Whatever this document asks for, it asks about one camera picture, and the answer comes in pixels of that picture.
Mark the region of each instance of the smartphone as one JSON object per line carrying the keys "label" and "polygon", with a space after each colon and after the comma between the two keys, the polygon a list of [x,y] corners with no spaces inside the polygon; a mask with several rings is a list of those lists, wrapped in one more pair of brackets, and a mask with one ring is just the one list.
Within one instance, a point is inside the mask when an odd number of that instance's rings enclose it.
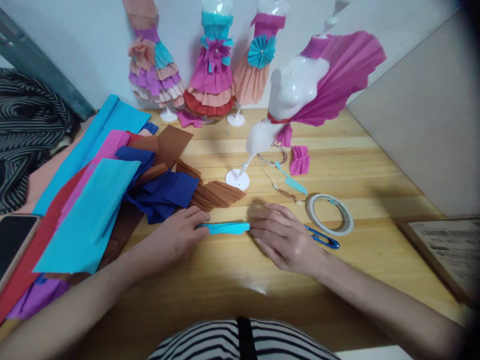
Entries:
{"label": "smartphone", "polygon": [[0,293],[32,241],[41,217],[7,215],[0,220]]}

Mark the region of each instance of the mannequin base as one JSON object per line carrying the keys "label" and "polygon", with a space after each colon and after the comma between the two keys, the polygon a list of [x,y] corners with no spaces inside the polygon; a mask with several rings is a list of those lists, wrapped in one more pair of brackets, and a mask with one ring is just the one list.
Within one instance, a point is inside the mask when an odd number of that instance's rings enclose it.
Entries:
{"label": "mannequin base", "polygon": [[227,172],[225,176],[225,182],[228,185],[243,191],[249,187],[250,178],[246,173],[244,173],[241,177],[237,177],[237,175],[240,174],[241,171],[242,170],[240,169],[234,169]]}
{"label": "mannequin base", "polygon": [[242,114],[230,114],[226,117],[226,120],[232,126],[242,126],[245,124],[245,116]]}
{"label": "mannequin base", "polygon": [[160,112],[160,117],[161,117],[161,119],[162,119],[164,122],[166,122],[166,123],[173,123],[175,120],[178,119],[176,112],[167,111],[166,108],[164,108],[164,109]]}
{"label": "mannequin base", "polygon": [[211,123],[215,122],[215,119],[208,118],[206,116],[202,116],[201,117],[201,122],[204,123],[204,124],[211,124]]}

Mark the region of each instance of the striped fabric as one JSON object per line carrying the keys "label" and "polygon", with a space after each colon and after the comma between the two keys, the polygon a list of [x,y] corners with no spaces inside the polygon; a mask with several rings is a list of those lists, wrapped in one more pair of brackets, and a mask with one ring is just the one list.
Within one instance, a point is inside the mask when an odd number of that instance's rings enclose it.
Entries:
{"label": "striped fabric", "polygon": [[29,174],[51,158],[79,120],[47,86],[14,69],[0,68],[0,215],[26,200]]}
{"label": "striped fabric", "polygon": [[[245,321],[249,321],[246,329],[243,325]],[[252,341],[250,347],[245,344],[249,341]],[[292,325],[244,318],[196,323],[162,342],[148,358],[210,359],[339,360],[335,354]]]}

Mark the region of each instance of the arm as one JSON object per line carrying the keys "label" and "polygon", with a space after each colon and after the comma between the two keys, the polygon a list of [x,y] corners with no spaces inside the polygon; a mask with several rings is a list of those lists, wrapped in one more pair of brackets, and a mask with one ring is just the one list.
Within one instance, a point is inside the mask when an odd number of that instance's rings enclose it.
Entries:
{"label": "arm", "polygon": [[279,269],[316,279],[366,314],[412,358],[455,358],[462,327],[323,250],[286,207],[266,207],[256,216],[259,221],[251,224],[251,234]]}
{"label": "arm", "polygon": [[196,206],[169,217],[145,240],[51,303],[0,343],[0,359],[52,359],[84,336],[139,280],[166,271],[208,234]]}

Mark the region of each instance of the scissors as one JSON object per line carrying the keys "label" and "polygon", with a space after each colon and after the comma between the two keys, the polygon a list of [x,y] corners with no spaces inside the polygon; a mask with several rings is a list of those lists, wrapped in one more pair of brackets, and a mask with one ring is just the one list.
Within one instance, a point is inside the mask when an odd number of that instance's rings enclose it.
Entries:
{"label": "scissors", "polygon": [[[323,245],[328,246],[329,248],[332,248],[332,249],[335,249],[335,250],[340,247],[340,244],[337,240],[334,240],[331,237],[328,237],[327,235],[323,235],[321,232],[318,232],[317,230],[312,229],[310,226],[307,226],[307,225],[304,225],[304,226],[305,226],[305,229],[307,229],[309,232],[313,233],[313,235],[311,237],[316,242],[319,242],[320,244],[323,244]],[[322,238],[327,239],[329,242],[325,242],[325,241],[320,240],[319,235]]]}

